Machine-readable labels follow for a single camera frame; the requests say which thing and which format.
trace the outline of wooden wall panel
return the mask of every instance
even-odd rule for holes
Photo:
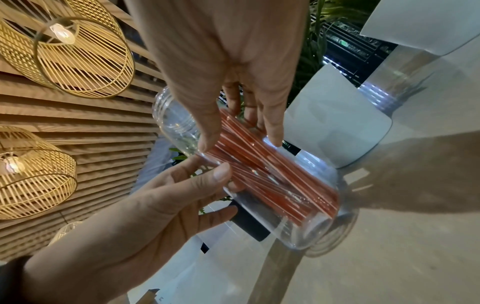
[[[112,14],[136,29],[108,0]],[[152,60],[142,46],[131,50]],[[132,86],[111,99],[84,99],[38,85],[0,59],[0,125],[34,132],[77,161],[77,191],[43,213],[0,221],[0,260],[32,254],[67,223],[84,220],[126,198],[158,137],[152,102],[165,83],[154,65],[136,60]]]

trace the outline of clear glass jar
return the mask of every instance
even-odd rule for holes
[[[230,163],[233,181],[244,190],[226,192],[286,246],[309,247],[328,231],[340,208],[336,171],[315,157],[295,158],[274,147],[257,129],[219,107],[222,134],[207,153],[198,151],[195,120],[168,87],[155,97],[153,118],[185,155],[198,154],[212,167]]]

